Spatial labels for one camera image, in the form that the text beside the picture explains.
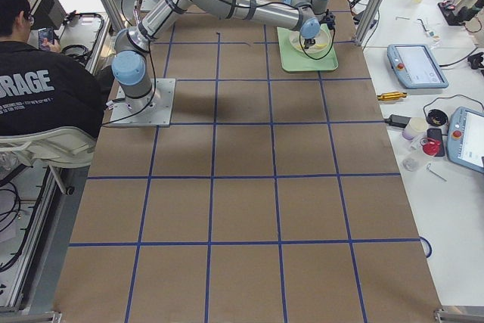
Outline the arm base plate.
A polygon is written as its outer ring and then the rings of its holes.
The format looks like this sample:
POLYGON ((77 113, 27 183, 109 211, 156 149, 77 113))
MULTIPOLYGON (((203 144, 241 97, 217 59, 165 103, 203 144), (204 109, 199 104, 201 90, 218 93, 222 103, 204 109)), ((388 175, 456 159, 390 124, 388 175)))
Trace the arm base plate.
POLYGON ((156 78, 153 92, 140 99, 125 96, 121 86, 117 90, 120 102, 113 105, 107 127, 170 127, 175 96, 175 79, 156 78))

